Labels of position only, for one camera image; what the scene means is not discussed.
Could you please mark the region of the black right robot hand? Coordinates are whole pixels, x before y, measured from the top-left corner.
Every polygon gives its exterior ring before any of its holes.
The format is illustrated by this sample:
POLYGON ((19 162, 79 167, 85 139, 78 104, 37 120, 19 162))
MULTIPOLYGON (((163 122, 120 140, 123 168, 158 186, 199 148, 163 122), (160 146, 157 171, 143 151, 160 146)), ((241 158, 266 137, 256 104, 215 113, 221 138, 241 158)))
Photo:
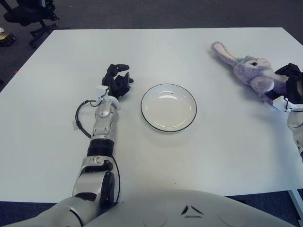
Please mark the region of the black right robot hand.
POLYGON ((288 63, 278 69, 273 81, 274 88, 264 94, 268 102, 284 96, 293 104, 303 103, 303 73, 297 65, 288 63))

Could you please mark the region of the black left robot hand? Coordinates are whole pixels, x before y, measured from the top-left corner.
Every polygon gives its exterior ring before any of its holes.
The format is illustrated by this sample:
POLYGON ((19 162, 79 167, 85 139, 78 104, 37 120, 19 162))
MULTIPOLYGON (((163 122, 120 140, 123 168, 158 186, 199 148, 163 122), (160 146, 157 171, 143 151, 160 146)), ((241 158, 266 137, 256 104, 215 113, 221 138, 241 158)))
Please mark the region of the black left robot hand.
POLYGON ((119 75, 122 71, 129 70, 130 67, 126 64, 110 64, 107 73, 102 79, 101 84, 108 87, 108 95, 116 99, 124 96, 130 90, 130 84, 134 80, 130 78, 129 72, 124 76, 119 75))

